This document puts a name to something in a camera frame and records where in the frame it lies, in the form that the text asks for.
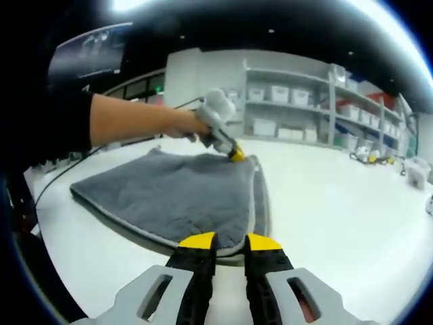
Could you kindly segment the person's left hand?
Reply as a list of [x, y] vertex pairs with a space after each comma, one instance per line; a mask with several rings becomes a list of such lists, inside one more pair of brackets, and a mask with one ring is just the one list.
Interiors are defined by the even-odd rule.
[[170, 109], [164, 115], [161, 132], [172, 138], [208, 135], [209, 126], [200, 120], [193, 110]]

